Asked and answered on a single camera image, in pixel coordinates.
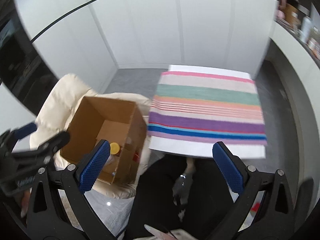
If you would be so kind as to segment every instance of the beige puffy chair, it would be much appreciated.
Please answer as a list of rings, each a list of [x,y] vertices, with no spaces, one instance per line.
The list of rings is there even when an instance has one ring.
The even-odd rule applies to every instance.
[[[84,84],[76,75],[68,74],[57,82],[42,106],[35,121],[38,129],[30,136],[30,148],[37,148],[41,143],[56,133],[66,130],[84,96],[134,101],[137,103],[145,121],[148,122],[149,106],[151,103],[149,98],[132,93],[98,94]],[[93,189],[112,198],[125,199],[135,196],[138,179],[148,168],[150,158],[150,150],[148,149],[149,140],[150,138],[147,136],[141,153],[140,165],[135,183],[110,185],[106,182],[97,180],[93,185]],[[69,165],[69,162],[62,158],[58,151],[54,156],[54,164],[57,169],[64,169]]]

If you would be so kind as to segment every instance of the green stripe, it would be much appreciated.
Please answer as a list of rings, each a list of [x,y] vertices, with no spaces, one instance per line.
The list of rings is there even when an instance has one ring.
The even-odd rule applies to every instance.
[[[260,105],[257,94],[217,88],[158,84],[156,95],[161,97],[202,99],[254,106]]]

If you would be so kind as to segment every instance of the purple stripe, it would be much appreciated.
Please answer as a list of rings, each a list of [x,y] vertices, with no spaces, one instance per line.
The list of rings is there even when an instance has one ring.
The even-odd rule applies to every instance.
[[[149,122],[159,123],[165,126],[176,126],[188,129],[210,130],[221,132],[245,132],[245,133],[264,133],[264,124],[228,122],[217,120],[205,120],[189,117],[178,117],[149,113]]]
[[[162,138],[176,139],[192,142],[216,143],[222,141],[224,144],[249,144],[249,145],[267,145],[266,140],[238,140],[238,139],[219,139],[219,138],[203,138],[194,136],[185,136],[177,134],[168,134],[156,131],[148,131],[148,135],[153,135]]]

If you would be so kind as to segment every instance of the blue stripe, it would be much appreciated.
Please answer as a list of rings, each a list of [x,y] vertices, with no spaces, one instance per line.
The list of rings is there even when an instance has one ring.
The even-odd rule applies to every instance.
[[[247,137],[260,136],[262,140],[266,137],[265,134],[261,134],[261,133],[236,133],[236,132],[197,130],[197,129],[189,129],[189,128],[170,127],[170,126],[165,126],[165,125],[156,124],[156,123],[149,123],[149,127],[150,126],[156,126],[156,127],[161,127],[161,128],[170,129],[170,130],[180,130],[185,132],[199,132],[199,133],[239,135],[239,136],[245,135]]]
[[[185,136],[196,136],[196,137],[205,137],[205,138],[224,138],[224,139],[243,139],[243,140],[263,140],[267,139],[264,135],[261,136],[246,136],[246,135],[225,135],[225,134],[208,134],[208,133],[199,133],[199,132],[187,132],[181,130],[171,130],[157,126],[149,126],[149,131],[155,132],[163,132],[168,134],[177,134],[177,135],[185,135]]]

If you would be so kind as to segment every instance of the striped towel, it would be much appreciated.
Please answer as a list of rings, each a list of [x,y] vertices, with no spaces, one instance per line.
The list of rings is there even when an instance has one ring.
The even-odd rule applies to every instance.
[[[193,72],[162,73],[148,134],[205,143],[267,144],[253,80]]]

